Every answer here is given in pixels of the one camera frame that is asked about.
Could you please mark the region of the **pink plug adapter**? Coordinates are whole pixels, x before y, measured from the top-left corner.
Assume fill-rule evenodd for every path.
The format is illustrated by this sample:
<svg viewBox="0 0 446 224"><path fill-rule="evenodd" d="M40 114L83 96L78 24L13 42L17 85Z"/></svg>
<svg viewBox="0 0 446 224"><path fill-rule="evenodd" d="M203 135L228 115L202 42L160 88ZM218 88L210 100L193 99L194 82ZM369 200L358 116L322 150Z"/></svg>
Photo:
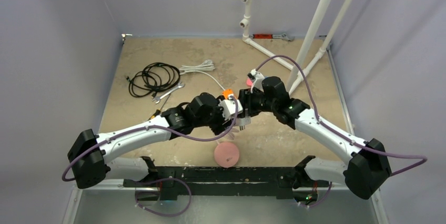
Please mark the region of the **pink plug adapter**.
<svg viewBox="0 0 446 224"><path fill-rule="evenodd" d="M249 78L247 78L246 84L247 84L247 86L250 87L250 86L252 86L252 81Z"/></svg>

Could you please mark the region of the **white cube socket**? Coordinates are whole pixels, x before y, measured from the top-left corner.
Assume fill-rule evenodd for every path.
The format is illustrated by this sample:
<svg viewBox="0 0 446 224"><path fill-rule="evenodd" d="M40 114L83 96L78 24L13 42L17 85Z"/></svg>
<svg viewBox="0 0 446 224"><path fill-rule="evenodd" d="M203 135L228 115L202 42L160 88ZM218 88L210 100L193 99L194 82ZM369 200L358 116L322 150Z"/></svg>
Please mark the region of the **white cube socket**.
<svg viewBox="0 0 446 224"><path fill-rule="evenodd" d="M241 118L241 117L237 118L236 125L239 127L240 131L245 130L246 126L249 124L251 124L250 116L246 116L243 118Z"/></svg>

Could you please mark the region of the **orange power strip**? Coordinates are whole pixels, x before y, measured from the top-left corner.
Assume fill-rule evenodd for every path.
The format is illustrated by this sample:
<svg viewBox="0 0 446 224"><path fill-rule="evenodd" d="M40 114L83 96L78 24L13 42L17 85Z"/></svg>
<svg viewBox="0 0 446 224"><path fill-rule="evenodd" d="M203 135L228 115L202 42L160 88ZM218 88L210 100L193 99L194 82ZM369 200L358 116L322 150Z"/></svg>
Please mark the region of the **orange power strip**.
<svg viewBox="0 0 446 224"><path fill-rule="evenodd" d="M237 97L234 94L232 89L225 89L222 91L222 95L224 97L224 99L229 99L229 100L236 100Z"/></svg>

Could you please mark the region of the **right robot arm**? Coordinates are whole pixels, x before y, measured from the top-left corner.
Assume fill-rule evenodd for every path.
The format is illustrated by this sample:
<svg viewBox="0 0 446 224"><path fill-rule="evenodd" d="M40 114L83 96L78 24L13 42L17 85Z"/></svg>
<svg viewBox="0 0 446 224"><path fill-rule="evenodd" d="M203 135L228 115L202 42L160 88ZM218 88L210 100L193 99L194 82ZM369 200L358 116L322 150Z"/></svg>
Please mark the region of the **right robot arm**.
<svg viewBox="0 0 446 224"><path fill-rule="evenodd" d="M330 161L307 157L295 172L299 184L307 186L314 180L335 182L346 185L361 199L370 199L391 176L382 142L353 136L317 116L308 104L289 96L279 77L267 77L260 85L260 89L254 87L239 91L240 118L272 113L277 121L315 139L340 159Z"/></svg>

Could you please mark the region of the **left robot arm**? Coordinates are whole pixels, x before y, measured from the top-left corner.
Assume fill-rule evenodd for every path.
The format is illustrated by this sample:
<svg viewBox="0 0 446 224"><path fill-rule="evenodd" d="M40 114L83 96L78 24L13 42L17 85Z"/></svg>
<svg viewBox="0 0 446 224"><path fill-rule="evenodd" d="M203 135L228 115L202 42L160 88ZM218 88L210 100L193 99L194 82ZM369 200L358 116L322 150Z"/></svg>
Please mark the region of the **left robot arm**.
<svg viewBox="0 0 446 224"><path fill-rule="evenodd" d="M210 140L217 140L230 132L243 110L234 95L216 98L202 93L191 102L169 108L136 126L100 134L92 129L84 130L68 151L69 165L62 180L68 182L67 174L72 171L77 188L95 186L111 175L112 162L123 154L177 137L197 140L190 136L195 128L208 127L215 135Z"/></svg>

